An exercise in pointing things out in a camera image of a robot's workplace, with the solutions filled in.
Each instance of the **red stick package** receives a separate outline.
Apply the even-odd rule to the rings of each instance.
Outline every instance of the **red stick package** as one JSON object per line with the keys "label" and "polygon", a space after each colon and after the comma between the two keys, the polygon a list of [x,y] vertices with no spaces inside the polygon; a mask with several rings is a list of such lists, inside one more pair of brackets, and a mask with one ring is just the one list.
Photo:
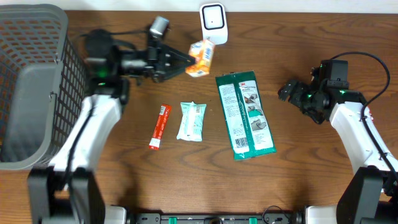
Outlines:
{"label": "red stick package", "polygon": [[159,117],[157,118],[155,131],[149,143],[149,149],[159,150],[160,140],[162,139],[163,131],[166,127],[171,110],[172,107],[169,105],[162,105],[160,107]]}

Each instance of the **basket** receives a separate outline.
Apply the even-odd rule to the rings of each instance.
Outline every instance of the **basket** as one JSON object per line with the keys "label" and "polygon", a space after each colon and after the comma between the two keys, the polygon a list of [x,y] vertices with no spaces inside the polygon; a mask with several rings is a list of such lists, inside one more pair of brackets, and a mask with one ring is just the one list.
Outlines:
{"label": "basket", "polygon": [[0,6],[0,169],[45,166],[81,110],[86,70],[49,4]]}

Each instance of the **white wall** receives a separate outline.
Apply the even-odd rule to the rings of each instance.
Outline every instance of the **white wall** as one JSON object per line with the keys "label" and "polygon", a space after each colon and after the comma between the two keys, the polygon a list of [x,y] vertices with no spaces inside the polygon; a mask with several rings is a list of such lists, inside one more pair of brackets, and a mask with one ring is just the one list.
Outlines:
{"label": "white wall", "polygon": [[[0,0],[0,4],[49,3],[64,10],[197,11],[206,0]],[[398,13],[398,0],[219,0],[229,12]]]}

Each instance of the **small carton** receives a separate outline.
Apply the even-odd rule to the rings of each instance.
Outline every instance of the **small carton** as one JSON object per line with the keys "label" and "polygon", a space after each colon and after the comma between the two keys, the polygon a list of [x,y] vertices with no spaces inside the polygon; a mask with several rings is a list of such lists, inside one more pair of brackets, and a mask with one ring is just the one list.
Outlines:
{"label": "small carton", "polygon": [[196,64],[185,69],[192,77],[201,77],[210,73],[215,44],[210,40],[201,40],[191,45],[189,55],[195,58]]}

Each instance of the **wooden table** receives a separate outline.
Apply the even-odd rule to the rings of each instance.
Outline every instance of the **wooden table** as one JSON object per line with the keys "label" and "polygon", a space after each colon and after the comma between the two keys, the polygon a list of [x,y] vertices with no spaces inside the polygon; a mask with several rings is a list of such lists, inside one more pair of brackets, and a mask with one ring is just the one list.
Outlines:
{"label": "wooden table", "polygon": [[[95,28],[133,30],[168,18],[165,43],[188,52],[201,39],[197,12],[67,12],[70,36]],[[164,213],[256,213],[270,205],[295,210],[336,204],[353,177],[346,151],[329,123],[315,124],[278,89],[289,79],[310,81],[320,60],[360,50],[390,68],[387,92],[371,105],[374,122],[398,156],[398,16],[366,14],[228,13],[228,42],[217,46],[211,75],[187,74],[135,86],[112,130],[96,172],[107,204]],[[120,36],[144,47],[144,37]],[[350,88],[370,99],[386,75],[373,59],[347,56]],[[254,70],[277,153],[234,161],[215,77]],[[180,102],[206,103],[203,142],[176,140]],[[148,149],[162,103],[173,107],[159,151]],[[29,223],[29,171],[0,171],[0,223]]]}

